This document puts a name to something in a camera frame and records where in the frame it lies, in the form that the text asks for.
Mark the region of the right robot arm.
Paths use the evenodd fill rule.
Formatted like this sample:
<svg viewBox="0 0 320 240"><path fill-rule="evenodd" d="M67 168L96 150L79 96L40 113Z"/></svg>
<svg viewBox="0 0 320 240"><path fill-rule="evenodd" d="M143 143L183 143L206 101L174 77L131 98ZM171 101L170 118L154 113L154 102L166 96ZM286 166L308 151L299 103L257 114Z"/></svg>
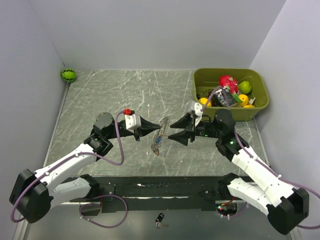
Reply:
<svg viewBox="0 0 320 240"><path fill-rule="evenodd" d="M235 130L236 122L227 109L219 109L211 121L203 121L199 111L192 110L171 124L181 132L170 140L184 146L196 136L215 138L219 153L243 170L252 180L244 181L234 173L220 180L218 193L223 199L240 198L266 215L279 233L286 235L309 215L309 193L282 180L264 163L252 147Z"/></svg>

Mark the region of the yellow lemon toy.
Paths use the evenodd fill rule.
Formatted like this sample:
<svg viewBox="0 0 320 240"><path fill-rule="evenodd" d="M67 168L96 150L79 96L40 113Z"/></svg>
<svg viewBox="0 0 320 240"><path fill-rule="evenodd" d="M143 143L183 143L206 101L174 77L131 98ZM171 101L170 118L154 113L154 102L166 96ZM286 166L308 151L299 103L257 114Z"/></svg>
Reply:
<svg viewBox="0 0 320 240"><path fill-rule="evenodd" d="M255 106L252 104L247 104L247 105L244 105L243 108L255 108Z"/></svg>

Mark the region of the orange fruit toy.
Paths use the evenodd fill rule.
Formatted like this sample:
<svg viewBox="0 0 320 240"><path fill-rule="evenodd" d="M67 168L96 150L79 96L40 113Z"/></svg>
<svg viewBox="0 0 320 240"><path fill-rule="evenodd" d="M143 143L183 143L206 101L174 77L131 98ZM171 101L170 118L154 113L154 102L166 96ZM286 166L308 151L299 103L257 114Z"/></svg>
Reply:
<svg viewBox="0 0 320 240"><path fill-rule="evenodd" d="M201 105L204 106L204 105L207 103L208 99L207 99L206 97L201 97L201 98L198 99L198 101L199 101L199 103L200 103ZM211 106L212 106L211 101L208 102L207 106L208 106L208 107L211 107Z"/></svg>
<svg viewBox="0 0 320 240"><path fill-rule="evenodd" d="M249 97L247 95L239 94L238 97L241 100L241 102L238 103L240 106L244 107L249 104Z"/></svg>

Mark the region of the black key fob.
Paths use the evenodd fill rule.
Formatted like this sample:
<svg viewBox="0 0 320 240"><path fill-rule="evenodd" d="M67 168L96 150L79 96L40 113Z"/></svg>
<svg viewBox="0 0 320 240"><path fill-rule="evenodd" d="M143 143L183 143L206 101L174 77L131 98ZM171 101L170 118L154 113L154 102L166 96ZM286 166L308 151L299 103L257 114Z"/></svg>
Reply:
<svg viewBox="0 0 320 240"><path fill-rule="evenodd" d="M159 215L157 216L157 218L155 219L155 226L160 229L160 228L164 228L164 227L168 227L168 224L163 224L162 221L164 219L165 215L163 212L159 213Z"/></svg>

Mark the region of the green watermelon ball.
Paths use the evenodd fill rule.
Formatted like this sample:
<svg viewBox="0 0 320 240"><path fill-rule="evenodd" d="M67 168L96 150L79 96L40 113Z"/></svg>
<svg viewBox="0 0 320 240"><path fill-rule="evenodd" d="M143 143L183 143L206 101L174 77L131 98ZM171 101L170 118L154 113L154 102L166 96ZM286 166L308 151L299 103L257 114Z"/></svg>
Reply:
<svg viewBox="0 0 320 240"><path fill-rule="evenodd" d="M76 72L71 68L65 68L62 70L60 76L66 82L74 82L77 78Z"/></svg>

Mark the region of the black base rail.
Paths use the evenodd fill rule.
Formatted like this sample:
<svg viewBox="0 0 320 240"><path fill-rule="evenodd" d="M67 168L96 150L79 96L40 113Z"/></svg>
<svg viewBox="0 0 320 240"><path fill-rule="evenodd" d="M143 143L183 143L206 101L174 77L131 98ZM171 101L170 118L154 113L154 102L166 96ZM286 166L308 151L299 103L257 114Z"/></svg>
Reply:
<svg viewBox="0 0 320 240"><path fill-rule="evenodd" d="M236 202L222 176L96 176L102 212L193 210L215 211L218 203Z"/></svg>

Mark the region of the green apple toy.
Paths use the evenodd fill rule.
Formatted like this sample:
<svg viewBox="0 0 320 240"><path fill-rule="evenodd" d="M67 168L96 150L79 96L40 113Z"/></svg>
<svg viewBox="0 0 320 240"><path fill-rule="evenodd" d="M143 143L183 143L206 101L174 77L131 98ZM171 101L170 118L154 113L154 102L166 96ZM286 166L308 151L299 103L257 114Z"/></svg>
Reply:
<svg viewBox="0 0 320 240"><path fill-rule="evenodd" d="M249 94L252 91L252 85L249 81L242 81L238 84L238 89L245 95Z"/></svg>

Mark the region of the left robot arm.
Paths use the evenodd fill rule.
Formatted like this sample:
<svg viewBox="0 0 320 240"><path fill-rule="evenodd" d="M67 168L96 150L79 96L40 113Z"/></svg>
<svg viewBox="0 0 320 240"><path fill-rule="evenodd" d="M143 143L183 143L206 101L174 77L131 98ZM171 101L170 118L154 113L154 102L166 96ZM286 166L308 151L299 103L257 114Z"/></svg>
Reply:
<svg viewBox="0 0 320 240"><path fill-rule="evenodd" d="M61 203L78 198L95 200L99 195L99 183L93 177L87 174L70 182L66 179L98 160L121 166L125 161L122 137L133 136L139 141L161 128L131 109L118 114L125 119L119 121L109 112L99 114L89 137L71 153L36 171L25 169L19 173L9 197L13 205L12 222L35 223Z"/></svg>

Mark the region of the red dragon fruit toy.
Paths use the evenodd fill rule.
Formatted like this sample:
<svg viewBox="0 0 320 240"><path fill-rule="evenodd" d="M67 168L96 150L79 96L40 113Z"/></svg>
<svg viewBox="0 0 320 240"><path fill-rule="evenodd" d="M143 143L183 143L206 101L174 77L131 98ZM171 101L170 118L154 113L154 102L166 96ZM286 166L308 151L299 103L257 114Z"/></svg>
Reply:
<svg viewBox="0 0 320 240"><path fill-rule="evenodd" d="M223 88L227 88L231 94L238 94L238 81L230 76L223 75L219 78L219 85Z"/></svg>

